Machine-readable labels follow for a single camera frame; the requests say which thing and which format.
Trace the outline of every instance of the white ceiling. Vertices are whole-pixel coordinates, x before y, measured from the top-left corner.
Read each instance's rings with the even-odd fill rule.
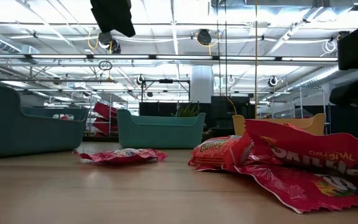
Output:
[[[90,0],[30,0],[27,1],[31,9],[43,17],[52,27],[65,38],[72,39],[77,37],[96,36],[98,26],[90,11]],[[217,38],[217,33],[222,33],[221,40],[227,41],[216,44],[211,47],[211,55],[255,55],[255,42],[249,39],[255,38],[257,32],[259,36],[264,35],[266,40],[258,41],[258,55],[265,55],[276,44],[277,40],[285,34],[291,26],[300,22],[302,17],[309,11],[309,7],[297,7],[295,9],[283,8],[277,15],[267,10],[260,10],[258,20],[263,21],[259,28],[254,28],[255,14],[253,11],[229,11],[227,16],[219,13],[219,27],[217,27],[217,17],[214,13],[208,14],[208,0],[176,0],[174,1],[174,15],[176,21],[176,32],[178,38],[178,54],[180,55],[208,55],[208,47],[199,45],[195,39],[190,39],[201,28],[208,28],[211,31],[213,39]],[[131,39],[125,38],[120,33],[114,31],[113,36],[119,40],[122,54],[175,54],[174,36],[171,25],[173,15],[171,12],[171,0],[132,0],[132,22],[134,23],[136,34]],[[354,30],[358,28],[358,11],[335,13],[328,9],[322,15],[310,23],[302,26],[296,31],[289,41],[282,44],[273,56],[302,56],[302,57],[335,57],[336,51],[331,54],[324,54],[323,44],[307,43],[309,41],[326,40],[331,36],[336,37],[340,30]],[[23,38],[36,32],[40,37],[36,39]],[[54,31],[45,26],[42,20],[22,7],[15,0],[0,0],[0,34],[11,38],[14,42],[27,44],[40,50],[42,54],[89,54],[90,49],[87,40],[73,41],[75,46],[68,45],[63,40],[57,40]],[[156,40],[157,43],[131,42],[136,39]],[[101,47],[93,50],[96,54],[105,54],[106,51]],[[29,72],[28,69],[19,69],[22,72]],[[226,65],[213,65],[213,73],[221,77],[226,74]],[[318,67],[297,67],[283,65],[259,65],[258,89],[266,89],[267,81],[264,80],[271,76],[284,78],[285,82],[290,84],[300,77],[315,71]],[[150,78],[188,78],[191,75],[191,65],[180,64],[178,67],[174,64],[165,64],[158,67],[122,67],[122,71],[129,77],[135,77],[143,74]],[[69,74],[73,78],[88,78],[93,72],[90,68],[84,67],[53,67],[48,69],[49,73],[64,76]],[[232,75],[239,81],[229,88],[235,90],[253,90],[255,67],[252,65],[227,65],[227,74]],[[130,83],[122,78],[116,70],[111,70],[110,75],[117,78],[118,85],[103,83],[92,84],[94,88],[125,88]],[[156,85],[152,88],[169,88],[166,85]],[[133,100],[127,94],[121,95],[123,98]],[[161,99],[172,98],[182,99],[183,96],[161,96]]]

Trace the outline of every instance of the overhead rail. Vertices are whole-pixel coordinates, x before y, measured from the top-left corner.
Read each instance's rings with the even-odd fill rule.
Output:
[[[66,66],[70,65],[63,60],[164,60],[164,61],[191,61],[215,62],[228,61],[230,63],[254,64],[255,56],[217,56],[217,55],[96,55],[96,54],[0,54],[0,59],[39,59],[34,66]],[[336,57],[258,57],[261,65],[298,65],[298,66],[332,66],[337,65]],[[26,63],[11,62],[13,66],[26,66]]]

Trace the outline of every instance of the table surface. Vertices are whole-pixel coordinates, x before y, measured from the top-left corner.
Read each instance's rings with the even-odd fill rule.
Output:
[[[298,215],[250,177],[194,172],[190,150],[165,152],[163,162],[122,167],[71,152],[0,159],[0,223],[358,223],[358,208]]]

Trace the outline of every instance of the snack wrapper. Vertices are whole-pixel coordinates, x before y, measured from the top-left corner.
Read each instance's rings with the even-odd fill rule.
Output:
[[[221,167],[223,164],[239,166],[249,155],[250,142],[250,138],[242,136],[206,140],[194,148],[189,164],[211,167]]]
[[[293,164],[358,177],[358,139],[350,134],[314,136],[290,126],[247,119],[244,138],[248,137],[254,145],[246,164]]]
[[[358,178],[355,177],[314,174],[265,164],[229,166],[224,169],[253,176],[259,185],[296,213],[358,206]]]
[[[108,164],[133,164],[145,162],[152,159],[163,161],[168,155],[155,149],[117,149],[109,152],[97,152],[95,154],[78,153],[82,159],[89,159],[93,162],[101,162]]]

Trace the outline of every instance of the ceiling fixture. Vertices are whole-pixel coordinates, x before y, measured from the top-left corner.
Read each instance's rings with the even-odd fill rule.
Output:
[[[230,78],[227,79],[227,82],[230,83],[230,84],[234,83],[234,78],[233,78],[232,75],[230,75]]]
[[[203,46],[209,46],[209,44],[212,41],[212,37],[211,37],[211,34],[209,34],[208,29],[200,29],[200,31],[198,32],[198,35],[196,36],[196,39],[197,39],[198,43]]]
[[[136,77],[136,84],[141,85],[143,80],[144,80],[143,76],[142,76],[142,75],[138,75],[138,76]]]
[[[275,87],[277,85],[277,78],[275,76],[269,78],[269,80],[267,81],[267,85],[269,87]]]

